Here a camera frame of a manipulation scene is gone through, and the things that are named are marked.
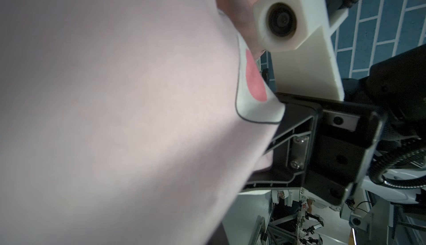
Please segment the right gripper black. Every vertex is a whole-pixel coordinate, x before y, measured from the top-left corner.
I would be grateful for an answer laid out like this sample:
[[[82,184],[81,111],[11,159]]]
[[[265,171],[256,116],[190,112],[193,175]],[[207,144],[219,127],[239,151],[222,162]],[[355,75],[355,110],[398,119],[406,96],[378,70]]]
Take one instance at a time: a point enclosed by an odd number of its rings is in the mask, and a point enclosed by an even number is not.
[[[265,152],[272,164],[255,171],[243,191],[304,185],[325,202],[341,206],[366,176],[386,111],[353,102],[276,96],[285,104],[285,114]]]

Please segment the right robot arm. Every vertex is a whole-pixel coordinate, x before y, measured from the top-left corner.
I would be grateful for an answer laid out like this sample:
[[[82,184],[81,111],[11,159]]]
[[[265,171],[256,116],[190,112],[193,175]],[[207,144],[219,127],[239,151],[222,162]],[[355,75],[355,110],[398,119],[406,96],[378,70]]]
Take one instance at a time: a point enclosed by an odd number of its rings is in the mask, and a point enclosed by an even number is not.
[[[286,113],[267,148],[272,165],[244,190],[304,188],[341,206],[366,186],[389,202],[425,205],[425,171],[403,174],[426,160],[425,46],[343,84],[343,101],[277,95]]]

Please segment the light pink bunny pillow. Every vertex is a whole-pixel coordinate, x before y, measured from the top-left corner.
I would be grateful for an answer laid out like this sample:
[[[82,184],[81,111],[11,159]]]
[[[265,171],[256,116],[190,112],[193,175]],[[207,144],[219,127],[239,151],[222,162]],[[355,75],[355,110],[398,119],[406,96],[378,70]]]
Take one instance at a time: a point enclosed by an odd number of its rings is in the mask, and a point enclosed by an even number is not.
[[[204,245],[284,105],[216,0],[1,0],[1,243]]]

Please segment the salmon pink feather pillow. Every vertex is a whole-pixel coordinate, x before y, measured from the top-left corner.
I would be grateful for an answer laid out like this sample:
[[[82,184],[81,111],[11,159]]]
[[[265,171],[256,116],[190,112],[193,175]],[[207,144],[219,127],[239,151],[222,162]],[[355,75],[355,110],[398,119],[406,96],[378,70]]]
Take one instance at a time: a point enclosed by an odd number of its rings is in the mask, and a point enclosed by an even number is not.
[[[258,0],[216,0],[217,8],[232,21],[246,41],[254,59],[260,58],[265,49],[258,44],[253,5]]]

